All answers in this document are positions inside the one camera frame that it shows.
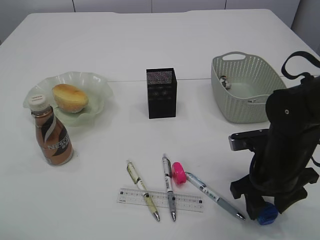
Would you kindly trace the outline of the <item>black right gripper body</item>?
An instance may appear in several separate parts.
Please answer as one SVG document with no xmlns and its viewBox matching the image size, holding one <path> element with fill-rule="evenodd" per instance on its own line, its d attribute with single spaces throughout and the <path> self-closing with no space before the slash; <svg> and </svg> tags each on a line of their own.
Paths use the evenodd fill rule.
<svg viewBox="0 0 320 240">
<path fill-rule="evenodd" d="M 254 152 L 249 182 L 260 195 L 308 195 L 304 185 L 318 175 L 304 173 L 320 140 L 320 78 L 274 91 L 266 102 L 270 122 L 263 150 Z"/>
</svg>

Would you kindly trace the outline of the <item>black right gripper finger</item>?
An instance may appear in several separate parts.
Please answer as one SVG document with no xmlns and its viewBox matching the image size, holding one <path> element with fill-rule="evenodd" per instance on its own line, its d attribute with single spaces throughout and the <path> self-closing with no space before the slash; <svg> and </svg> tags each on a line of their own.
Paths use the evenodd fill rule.
<svg viewBox="0 0 320 240">
<path fill-rule="evenodd" d="M 261 195 L 246 193 L 245 194 L 246 211 L 251 220 L 256 220 L 262 210 L 265 208 L 265 200 Z"/>
<path fill-rule="evenodd" d="M 277 208 L 278 212 L 282 214 L 291 205 L 293 205 L 298 201 L 304 200 L 307 196 L 308 196 L 307 194 L 298 194 L 298 195 L 292 195 L 289 197 L 277 196 L 274 198 L 274 205 Z"/>
</svg>

